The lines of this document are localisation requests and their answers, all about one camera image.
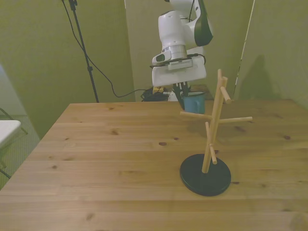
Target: yellow object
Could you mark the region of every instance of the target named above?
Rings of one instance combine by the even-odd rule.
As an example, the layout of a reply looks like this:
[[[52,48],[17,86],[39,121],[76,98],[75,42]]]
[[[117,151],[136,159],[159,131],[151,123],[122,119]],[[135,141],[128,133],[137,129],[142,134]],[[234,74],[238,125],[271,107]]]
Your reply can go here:
[[[153,87],[153,94],[156,92],[164,92],[164,88],[163,87]]]

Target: mug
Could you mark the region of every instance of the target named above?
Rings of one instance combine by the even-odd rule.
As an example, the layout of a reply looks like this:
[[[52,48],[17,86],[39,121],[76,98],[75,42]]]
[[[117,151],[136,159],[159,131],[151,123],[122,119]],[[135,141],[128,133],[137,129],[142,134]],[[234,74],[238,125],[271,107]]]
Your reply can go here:
[[[185,112],[190,113],[205,113],[205,92],[193,91],[189,92],[188,96],[183,96]]]

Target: cable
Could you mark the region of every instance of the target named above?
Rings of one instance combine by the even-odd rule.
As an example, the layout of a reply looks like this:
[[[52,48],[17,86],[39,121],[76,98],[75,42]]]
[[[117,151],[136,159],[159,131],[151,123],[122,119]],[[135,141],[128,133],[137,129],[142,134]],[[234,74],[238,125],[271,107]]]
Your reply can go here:
[[[193,11],[193,5],[194,5],[194,0],[193,0],[193,2],[192,2],[191,12],[189,13],[189,18],[188,18],[189,22],[191,21],[191,16],[192,16],[192,11]]]
[[[3,171],[3,170],[1,170],[0,169],[0,172],[3,174],[3,175],[5,175],[7,178],[11,178],[11,176],[9,175],[9,174],[7,174],[5,171]]]
[[[72,24],[71,18],[70,18],[70,16],[69,16],[68,10],[67,10],[67,8],[66,8],[66,5],[65,5],[65,3],[64,3],[64,0],[62,0],[62,3],[63,3],[63,6],[64,6],[64,8],[65,8],[65,11],[66,11],[66,14],[67,14],[69,23],[70,23],[70,25],[71,25],[71,29],[72,29],[73,35],[74,35],[74,37],[75,37],[75,39],[76,39],[78,45],[80,46],[80,48],[83,50],[83,48],[82,48],[82,46],[81,46],[79,40],[77,39],[77,37],[76,37],[76,35],[75,35],[74,28],[73,28],[73,24]],[[94,66],[94,67],[95,67],[95,68],[96,68],[96,69],[108,80],[108,82],[109,82],[110,85],[111,85],[112,92],[113,92],[113,94],[114,94],[116,97],[122,98],[122,97],[128,96],[128,95],[130,95],[130,94],[132,94],[132,93],[135,93],[135,92],[137,92],[137,91],[139,91],[139,90],[146,91],[145,89],[137,89],[137,90],[134,90],[134,91],[132,91],[132,92],[130,92],[130,93],[127,93],[127,94],[125,94],[125,95],[117,95],[117,94],[115,93],[115,90],[114,90],[114,86],[113,86],[112,81],[111,81],[111,80],[110,80],[110,79],[109,79],[109,78],[108,78],[108,77],[107,77],[107,76],[106,76],[106,75],[94,64],[94,62],[90,59],[90,57],[89,57],[88,55],[87,55],[87,57],[88,57],[90,63],[92,63],[93,66]]]
[[[197,57],[197,56],[202,56],[204,58],[204,64],[206,63],[206,58],[202,54],[197,54],[197,53],[195,53],[195,54],[188,54],[187,58],[192,58],[192,57]]]

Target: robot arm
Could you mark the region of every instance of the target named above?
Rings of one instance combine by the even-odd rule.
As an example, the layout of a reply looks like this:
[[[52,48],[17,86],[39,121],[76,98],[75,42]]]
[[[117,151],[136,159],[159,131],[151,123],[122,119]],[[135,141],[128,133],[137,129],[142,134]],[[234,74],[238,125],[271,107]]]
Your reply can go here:
[[[163,86],[206,77],[203,47],[213,38],[203,0],[165,0],[174,10],[158,19],[162,52],[152,59],[153,86]]]
[[[187,58],[187,50],[205,46],[213,38],[203,0],[168,1],[175,10],[161,15],[158,19],[163,48],[162,53],[153,58],[153,65]],[[196,15],[196,19],[189,22],[191,13],[192,16]]]

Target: black object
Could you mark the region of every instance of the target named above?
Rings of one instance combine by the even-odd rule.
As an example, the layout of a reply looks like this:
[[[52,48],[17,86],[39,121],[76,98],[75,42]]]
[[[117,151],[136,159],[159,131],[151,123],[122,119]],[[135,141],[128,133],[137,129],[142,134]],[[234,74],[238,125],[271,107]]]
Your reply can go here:
[[[202,196],[216,196],[223,193],[231,183],[228,166],[217,158],[211,161],[208,173],[202,172],[204,154],[196,154],[185,159],[180,167],[180,176],[187,188]]]
[[[153,93],[153,88],[146,90],[142,95],[142,102],[159,102],[159,101],[168,101],[168,95],[165,95],[163,92]]]
[[[81,42],[81,45],[82,45],[82,50],[85,54],[85,58],[86,58],[86,62],[87,62],[87,69],[88,69],[88,72],[89,72],[89,75],[90,75],[90,79],[91,79],[91,83],[92,83],[92,87],[93,87],[93,91],[94,91],[94,95],[95,95],[95,100],[96,100],[97,103],[99,103],[99,99],[98,99],[98,95],[97,95],[97,92],[96,92],[96,87],[95,87],[95,83],[94,83],[94,79],[93,79],[93,74],[92,74],[93,67],[91,67],[90,64],[89,64],[88,55],[87,55],[87,52],[86,52],[85,44],[84,44],[83,39],[82,39],[82,34],[81,34],[78,19],[77,19],[77,15],[76,15],[77,1],[76,0],[68,0],[68,1],[69,1],[70,6],[71,6],[71,10],[73,11],[73,14],[74,14],[75,22],[76,22],[79,37],[80,37],[80,42]]]

